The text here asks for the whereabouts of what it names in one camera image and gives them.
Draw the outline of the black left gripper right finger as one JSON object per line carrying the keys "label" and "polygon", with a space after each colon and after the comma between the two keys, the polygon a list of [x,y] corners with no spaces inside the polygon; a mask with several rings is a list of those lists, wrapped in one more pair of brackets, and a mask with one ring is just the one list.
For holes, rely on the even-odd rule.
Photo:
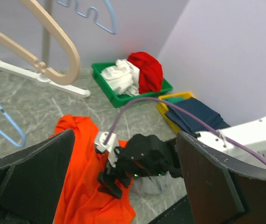
{"label": "black left gripper right finger", "polygon": [[196,224],[266,224],[266,169],[185,132],[177,134],[176,147]]}

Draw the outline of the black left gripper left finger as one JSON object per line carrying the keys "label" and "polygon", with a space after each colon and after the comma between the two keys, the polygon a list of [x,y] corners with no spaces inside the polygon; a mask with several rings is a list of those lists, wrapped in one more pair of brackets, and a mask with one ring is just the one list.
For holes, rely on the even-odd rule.
{"label": "black left gripper left finger", "polygon": [[67,129],[0,158],[0,220],[13,213],[32,224],[53,222],[74,142]]}

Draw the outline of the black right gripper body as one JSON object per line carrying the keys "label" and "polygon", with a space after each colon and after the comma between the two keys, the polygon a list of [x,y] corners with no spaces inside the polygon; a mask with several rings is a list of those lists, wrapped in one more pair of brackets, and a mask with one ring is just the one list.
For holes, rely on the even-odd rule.
{"label": "black right gripper body", "polygon": [[116,199],[121,199],[123,189],[128,189],[133,182],[134,149],[117,146],[108,155],[107,163],[98,175],[100,187],[98,190],[107,193]]}

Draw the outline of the grey adidas t shirt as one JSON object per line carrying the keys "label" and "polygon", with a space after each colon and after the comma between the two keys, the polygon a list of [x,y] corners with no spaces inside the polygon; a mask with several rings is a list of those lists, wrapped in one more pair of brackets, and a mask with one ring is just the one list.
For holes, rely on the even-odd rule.
{"label": "grey adidas t shirt", "polygon": [[175,181],[182,180],[181,177],[173,178],[167,173],[164,176],[136,177],[133,179],[129,190],[130,198],[139,198],[144,195],[159,195]]}

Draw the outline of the orange t shirt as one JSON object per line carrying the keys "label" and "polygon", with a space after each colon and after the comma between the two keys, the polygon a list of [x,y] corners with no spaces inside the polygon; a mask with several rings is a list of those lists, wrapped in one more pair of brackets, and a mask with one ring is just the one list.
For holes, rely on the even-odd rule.
{"label": "orange t shirt", "polygon": [[93,142],[99,131],[90,117],[65,115],[55,134],[72,129],[75,143],[56,209],[56,224],[130,224],[136,213],[129,202],[129,189],[121,187],[122,198],[98,191],[98,174],[107,156],[95,153]]}

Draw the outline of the white t shirt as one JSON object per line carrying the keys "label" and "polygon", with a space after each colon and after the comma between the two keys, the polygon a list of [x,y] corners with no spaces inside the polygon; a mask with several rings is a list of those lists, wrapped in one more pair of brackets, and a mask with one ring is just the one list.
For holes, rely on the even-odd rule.
{"label": "white t shirt", "polygon": [[126,59],[102,70],[101,76],[116,95],[138,96],[140,69]]}

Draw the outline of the red t shirt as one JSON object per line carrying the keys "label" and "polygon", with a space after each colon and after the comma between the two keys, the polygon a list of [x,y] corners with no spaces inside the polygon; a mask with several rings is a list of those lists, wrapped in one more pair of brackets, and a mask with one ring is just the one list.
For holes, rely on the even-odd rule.
{"label": "red t shirt", "polygon": [[162,89],[163,69],[159,61],[146,52],[131,53],[127,59],[139,68],[139,93],[159,92]]}

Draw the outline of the wooden hanger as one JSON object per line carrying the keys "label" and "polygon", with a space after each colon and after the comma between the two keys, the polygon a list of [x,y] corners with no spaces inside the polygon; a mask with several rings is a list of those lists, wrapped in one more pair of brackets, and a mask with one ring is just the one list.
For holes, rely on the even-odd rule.
{"label": "wooden hanger", "polygon": [[[45,0],[37,0],[44,8]],[[43,25],[21,3],[21,0],[0,0],[0,32],[24,47],[38,59],[46,62],[60,74],[66,74],[69,69],[67,54],[52,35],[43,32]],[[15,53],[0,44],[0,60],[15,64],[20,68],[30,67]]]}

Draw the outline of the light blue wire hanger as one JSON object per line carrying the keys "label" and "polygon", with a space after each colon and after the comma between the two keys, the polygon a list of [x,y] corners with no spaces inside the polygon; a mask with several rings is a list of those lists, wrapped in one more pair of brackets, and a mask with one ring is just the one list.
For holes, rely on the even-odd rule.
{"label": "light blue wire hanger", "polygon": [[80,7],[80,0],[56,0],[56,3],[65,7],[65,8],[70,8],[72,3],[74,2],[74,12],[85,18],[85,19],[89,19],[91,16],[93,16],[93,23],[95,25],[97,25],[98,27],[100,27],[101,29],[105,30],[106,32],[112,34],[112,35],[116,35],[118,33],[118,26],[117,26],[117,22],[116,22],[116,16],[115,16],[115,12],[113,9],[113,6],[111,4],[111,2],[109,0],[104,0],[104,4],[109,12],[109,16],[110,16],[110,22],[111,22],[111,29],[108,29],[107,27],[103,26],[102,24],[100,24],[98,22],[98,18],[99,18],[99,10],[94,7],[94,6],[89,6],[86,10],[85,13],[82,13],[79,9]]}

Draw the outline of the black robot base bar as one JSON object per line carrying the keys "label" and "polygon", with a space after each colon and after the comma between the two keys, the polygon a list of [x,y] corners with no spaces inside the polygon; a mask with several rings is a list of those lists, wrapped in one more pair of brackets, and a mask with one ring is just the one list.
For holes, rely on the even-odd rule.
{"label": "black robot base bar", "polygon": [[149,224],[194,224],[188,197],[181,198],[170,208],[151,220]]}

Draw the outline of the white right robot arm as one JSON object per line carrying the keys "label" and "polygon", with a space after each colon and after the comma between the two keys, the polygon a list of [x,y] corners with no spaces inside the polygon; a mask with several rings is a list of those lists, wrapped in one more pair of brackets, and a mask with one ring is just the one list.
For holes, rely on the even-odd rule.
{"label": "white right robot arm", "polygon": [[[203,126],[192,136],[213,149],[240,161],[266,168],[266,116],[258,120],[223,129],[213,128],[192,112],[182,113]],[[122,147],[117,135],[99,132],[94,140],[95,151],[108,154],[105,168],[98,175],[99,191],[121,198],[134,177],[182,177],[176,139],[160,140],[156,135],[133,136]]]}

